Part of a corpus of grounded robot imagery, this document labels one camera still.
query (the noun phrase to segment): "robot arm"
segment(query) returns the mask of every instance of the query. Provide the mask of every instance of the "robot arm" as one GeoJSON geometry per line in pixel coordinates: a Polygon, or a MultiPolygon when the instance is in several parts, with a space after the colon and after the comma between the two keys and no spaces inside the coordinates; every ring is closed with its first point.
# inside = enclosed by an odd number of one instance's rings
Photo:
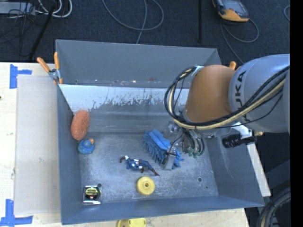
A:
{"type": "Polygon", "coordinates": [[[263,132],[289,132],[289,64],[289,54],[279,54],[254,59],[237,70],[194,66],[168,88],[166,109],[183,130],[209,133],[234,128],[239,134],[233,140],[239,142],[253,141],[263,132]],[[177,114],[176,87],[193,74],[185,107],[177,114]]]}

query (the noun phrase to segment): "white surface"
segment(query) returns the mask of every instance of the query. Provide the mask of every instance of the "white surface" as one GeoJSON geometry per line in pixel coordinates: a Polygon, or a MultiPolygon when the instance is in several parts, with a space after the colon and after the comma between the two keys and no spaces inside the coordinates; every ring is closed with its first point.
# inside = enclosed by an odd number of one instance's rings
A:
{"type": "Polygon", "coordinates": [[[17,105],[15,214],[57,212],[57,91],[51,78],[18,78],[17,105]]]}
{"type": "Polygon", "coordinates": [[[259,188],[261,190],[263,197],[271,196],[271,192],[267,183],[267,179],[263,170],[263,166],[261,164],[259,154],[257,152],[256,144],[247,145],[248,152],[250,154],[251,162],[254,167],[256,178],[259,183],[259,188]]]}

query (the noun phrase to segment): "small toy figure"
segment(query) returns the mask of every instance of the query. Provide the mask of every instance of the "small toy figure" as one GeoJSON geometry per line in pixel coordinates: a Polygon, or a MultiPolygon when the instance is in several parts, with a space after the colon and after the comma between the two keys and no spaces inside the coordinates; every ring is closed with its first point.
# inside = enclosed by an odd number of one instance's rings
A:
{"type": "Polygon", "coordinates": [[[81,140],[78,145],[78,151],[81,154],[90,154],[95,149],[95,143],[93,139],[81,140]]]}
{"type": "Polygon", "coordinates": [[[148,163],[148,161],[144,161],[142,159],[130,159],[128,156],[124,156],[120,159],[120,163],[126,160],[127,169],[132,169],[134,171],[141,170],[141,173],[144,172],[144,167],[146,166],[149,170],[151,170],[155,176],[160,176],[156,171],[153,169],[153,167],[148,163]]]}

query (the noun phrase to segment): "yellow object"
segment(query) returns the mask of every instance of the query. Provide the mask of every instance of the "yellow object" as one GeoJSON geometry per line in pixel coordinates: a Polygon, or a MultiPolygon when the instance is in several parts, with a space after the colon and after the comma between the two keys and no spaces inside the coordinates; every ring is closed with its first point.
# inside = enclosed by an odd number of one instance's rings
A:
{"type": "Polygon", "coordinates": [[[137,191],[144,196],[151,195],[155,191],[155,182],[150,177],[143,176],[137,181],[137,191]]]}
{"type": "Polygon", "coordinates": [[[117,227],[145,227],[146,220],[145,218],[132,218],[132,219],[123,219],[119,220],[117,227]]]}

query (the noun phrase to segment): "blue rubber duck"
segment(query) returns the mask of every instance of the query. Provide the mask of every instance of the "blue rubber duck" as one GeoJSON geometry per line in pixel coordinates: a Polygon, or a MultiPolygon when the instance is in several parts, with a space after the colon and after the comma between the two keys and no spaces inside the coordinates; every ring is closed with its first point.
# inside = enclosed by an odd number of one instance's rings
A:
{"type": "Polygon", "coordinates": [[[95,149],[95,143],[93,139],[81,140],[78,145],[78,151],[81,154],[90,154],[95,149]]]}

